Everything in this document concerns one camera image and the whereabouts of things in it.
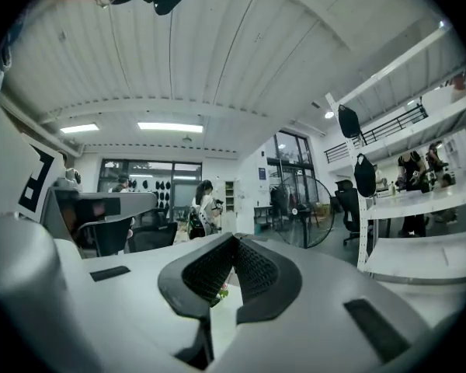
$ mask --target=ponytail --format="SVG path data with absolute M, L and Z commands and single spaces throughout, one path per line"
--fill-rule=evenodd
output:
M 202 203 L 202 197 L 206 190 L 212 190 L 212 182 L 210 180 L 202 181 L 195 191 L 195 203 L 200 206 Z

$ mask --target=standing fan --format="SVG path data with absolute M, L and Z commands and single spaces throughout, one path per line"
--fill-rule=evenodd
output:
M 325 240 L 335 220 L 330 194 L 316 178 L 286 178 L 272 193 L 273 227 L 292 246 L 308 249 Z

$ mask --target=ceiling light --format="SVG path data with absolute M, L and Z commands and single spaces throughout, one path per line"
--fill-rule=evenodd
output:
M 96 126 L 96 124 L 83 124 L 82 126 L 61 128 L 61 131 L 64 134 L 69 134 L 69 133 L 79 133 L 81 131 L 94 131 L 98 129 L 99 128 Z
M 196 177 L 192 176 L 174 176 L 174 180 L 196 180 Z
M 190 133 L 201 133 L 203 130 L 203 126 L 176 123 L 138 123 L 138 126 L 142 130 L 187 131 Z

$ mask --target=black hanging bag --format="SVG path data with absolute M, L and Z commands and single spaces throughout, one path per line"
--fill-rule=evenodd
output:
M 356 168 L 354 169 L 357 190 L 363 197 L 371 197 L 376 192 L 376 180 L 373 165 L 362 153 L 357 155 Z
M 355 138 L 361 134 L 357 114 L 344 105 L 339 106 L 339 124 L 345 138 Z

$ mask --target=black metal railing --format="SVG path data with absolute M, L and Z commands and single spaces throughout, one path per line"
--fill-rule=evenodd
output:
M 375 128 L 372 128 L 371 130 L 362 133 L 361 138 L 365 145 L 373 144 L 373 142 L 388 137 L 389 135 L 395 134 L 400 130 L 403 130 L 406 127 L 410 126 L 411 124 L 418 123 L 419 121 L 426 119 L 427 117 L 428 113 L 426 113 L 423 105 L 418 104 L 416 105 L 416 107 L 403 113 L 402 115 L 399 115 L 394 119 L 381 124 L 380 126 L 376 126 Z M 359 138 L 354 138 L 353 143 L 354 147 L 359 147 Z M 325 151 L 325 155 L 328 163 L 332 163 L 349 156 L 349 151 L 347 151 L 347 147 L 345 143 L 343 143 L 328 149 L 327 151 Z

